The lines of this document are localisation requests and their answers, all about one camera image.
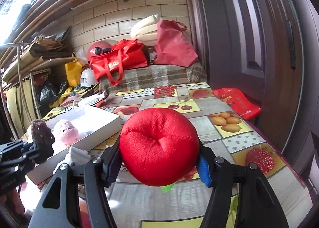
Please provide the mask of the dark wooden door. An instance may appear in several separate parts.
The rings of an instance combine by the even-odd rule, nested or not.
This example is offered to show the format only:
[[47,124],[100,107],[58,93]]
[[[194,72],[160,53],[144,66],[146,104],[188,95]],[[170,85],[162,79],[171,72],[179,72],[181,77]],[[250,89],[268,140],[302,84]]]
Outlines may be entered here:
[[192,0],[209,84],[261,107],[257,127],[297,172],[318,137],[318,11],[311,0]]

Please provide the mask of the red plush apple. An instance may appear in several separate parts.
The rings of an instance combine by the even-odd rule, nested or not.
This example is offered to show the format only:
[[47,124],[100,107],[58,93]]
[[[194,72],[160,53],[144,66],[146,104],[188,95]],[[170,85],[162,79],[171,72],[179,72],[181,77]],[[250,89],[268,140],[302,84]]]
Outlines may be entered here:
[[119,148],[123,163],[147,186],[173,184],[198,162],[200,141],[187,117],[168,108],[135,113],[124,124]]

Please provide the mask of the red plastic bag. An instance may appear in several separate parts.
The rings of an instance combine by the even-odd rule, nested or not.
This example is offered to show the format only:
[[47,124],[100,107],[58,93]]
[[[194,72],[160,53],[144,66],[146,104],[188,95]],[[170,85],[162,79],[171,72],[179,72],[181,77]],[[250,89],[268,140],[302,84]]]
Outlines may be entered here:
[[261,113],[261,108],[251,103],[239,89],[221,88],[213,90],[213,94],[227,103],[244,120],[251,120]]

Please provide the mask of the black plastic bag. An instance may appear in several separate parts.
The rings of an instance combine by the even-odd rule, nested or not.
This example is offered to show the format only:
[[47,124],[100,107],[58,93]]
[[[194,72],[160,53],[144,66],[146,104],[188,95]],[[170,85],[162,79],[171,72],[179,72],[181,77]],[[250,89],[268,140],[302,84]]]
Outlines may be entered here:
[[53,85],[49,81],[45,81],[40,87],[37,98],[40,105],[51,104],[66,91],[69,87],[68,82],[64,81],[59,86]]

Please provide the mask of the metal shelf rack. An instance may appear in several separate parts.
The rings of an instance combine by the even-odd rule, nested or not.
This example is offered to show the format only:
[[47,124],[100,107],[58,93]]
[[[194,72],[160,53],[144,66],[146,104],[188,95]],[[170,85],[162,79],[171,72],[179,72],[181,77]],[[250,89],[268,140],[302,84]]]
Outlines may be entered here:
[[40,45],[36,43],[7,43],[1,45],[1,50],[12,48],[14,55],[11,64],[4,66],[1,58],[1,102],[4,105],[5,117],[11,132],[15,137],[22,136],[32,120],[41,119],[40,103],[37,99],[35,76],[49,74],[55,63],[63,62],[63,58],[44,60],[42,56],[33,57]]

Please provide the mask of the shiny red tote bag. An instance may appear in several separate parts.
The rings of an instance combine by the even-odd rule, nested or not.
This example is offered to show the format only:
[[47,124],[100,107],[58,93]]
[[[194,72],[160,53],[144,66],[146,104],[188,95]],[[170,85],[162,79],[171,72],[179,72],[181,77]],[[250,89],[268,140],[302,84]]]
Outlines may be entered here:
[[148,66],[144,45],[135,40],[123,39],[114,44],[109,52],[92,55],[89,62],[95,78],[100,81],[108,77],[113,86],[119,85],[124,70],[138,69]]

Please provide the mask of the cream foam roll stack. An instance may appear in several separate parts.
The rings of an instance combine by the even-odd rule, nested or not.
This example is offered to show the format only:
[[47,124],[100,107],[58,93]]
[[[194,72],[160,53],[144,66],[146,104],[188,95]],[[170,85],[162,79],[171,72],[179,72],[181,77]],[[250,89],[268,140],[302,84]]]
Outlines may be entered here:
[[155,46],[157,44],[157,24],[160,20],[160,15],[156,14],[138,21],[131,28],[131,39],[135,39],[145,46]]

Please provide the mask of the white helmet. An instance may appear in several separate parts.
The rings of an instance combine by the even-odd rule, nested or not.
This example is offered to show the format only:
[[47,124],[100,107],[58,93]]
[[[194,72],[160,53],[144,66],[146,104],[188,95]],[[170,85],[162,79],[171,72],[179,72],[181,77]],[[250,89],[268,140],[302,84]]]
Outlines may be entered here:
[[89,88],[97,83],[95,74],[91,68],[85,69],[80,77],[80,85],[82,88]]

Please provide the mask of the white power bank box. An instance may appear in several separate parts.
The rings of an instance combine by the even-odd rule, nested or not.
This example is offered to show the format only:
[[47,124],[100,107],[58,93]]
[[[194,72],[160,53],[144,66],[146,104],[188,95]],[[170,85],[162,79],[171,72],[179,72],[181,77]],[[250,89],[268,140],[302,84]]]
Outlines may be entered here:
[[94,95],[91,95],[89,97],[86,98],[82,98],[79,102],[78,102],[78,106],[82,107],[82,106],[94,106],[96,105],[98,102],[103,101],[104,99],[108,98],[108,94],[106,91],[101,91],[99,93],[96,93]]

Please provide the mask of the pink plush pig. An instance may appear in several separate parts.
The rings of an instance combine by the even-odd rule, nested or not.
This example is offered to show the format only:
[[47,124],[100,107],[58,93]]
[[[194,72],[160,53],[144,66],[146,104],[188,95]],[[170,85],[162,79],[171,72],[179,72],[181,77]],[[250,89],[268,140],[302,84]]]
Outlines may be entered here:
[[78,129],[66,119],[61,119],[55,124],[53,135],[57,141],[62,142],[65,146],[71,146],[79,140]]

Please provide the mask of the dark red fabric bag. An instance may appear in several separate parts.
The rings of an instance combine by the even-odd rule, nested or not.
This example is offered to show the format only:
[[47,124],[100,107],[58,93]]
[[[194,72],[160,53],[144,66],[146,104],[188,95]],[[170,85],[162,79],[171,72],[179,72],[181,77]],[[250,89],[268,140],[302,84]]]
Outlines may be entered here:
[[187,26],[176,21],[160,20],[157,24],[156,64],[188,68],[198,55],[184,32]]

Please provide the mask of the red helmet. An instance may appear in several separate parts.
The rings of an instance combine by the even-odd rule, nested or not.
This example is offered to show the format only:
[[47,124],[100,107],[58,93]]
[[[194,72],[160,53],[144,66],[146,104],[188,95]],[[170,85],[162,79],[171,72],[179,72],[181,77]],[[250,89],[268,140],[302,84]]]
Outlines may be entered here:
[[100,55],[106,52],[111,51],[112,45],[107,41],[100,40],[93,43],[87,50],[87,60],[91,60],[92,56]]

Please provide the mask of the plaid covered bench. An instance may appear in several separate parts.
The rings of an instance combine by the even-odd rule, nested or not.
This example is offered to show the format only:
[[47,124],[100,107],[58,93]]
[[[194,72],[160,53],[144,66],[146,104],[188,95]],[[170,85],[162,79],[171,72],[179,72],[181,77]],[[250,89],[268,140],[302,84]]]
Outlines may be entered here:
[[190,67],[175,65],[150,65],[146,68],[125,70],[119,85],[113,86],[107,77],[102,77],[99,90],[108,94],[119,91],[132,91],[160,86],[172,86],[206,82],[207,74],[199,61]]

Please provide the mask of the yellow shopping bag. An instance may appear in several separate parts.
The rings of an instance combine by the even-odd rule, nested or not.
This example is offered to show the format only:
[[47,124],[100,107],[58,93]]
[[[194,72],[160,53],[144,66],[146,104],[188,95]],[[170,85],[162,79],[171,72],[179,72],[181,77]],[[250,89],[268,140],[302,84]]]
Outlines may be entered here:
[[80,78],[82,72],[85,70],[85,65],[78,59],[65,64],[65,73],[69,86],[76,87],[80,85]]

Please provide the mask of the white shallow cardboard box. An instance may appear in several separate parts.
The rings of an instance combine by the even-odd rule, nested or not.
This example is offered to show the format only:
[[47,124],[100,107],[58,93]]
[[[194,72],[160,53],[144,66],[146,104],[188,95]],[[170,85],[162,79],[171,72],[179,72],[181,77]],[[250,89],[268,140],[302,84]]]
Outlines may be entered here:
[[[70,145],[62,142],[62,130],[57,129],[58,123],[66,120],[78,131],[78,140]],[[65,158],[70,147],[90,151],[121,129],[119,115],[87,105],[68,108],[66,112],[46,120],[46,125],[52,130],[55,137],[55,143],[52,145],[53,156],[49,157],[46,162],[37,164],[27,174],[36,185],[53,175],[57,164]]]

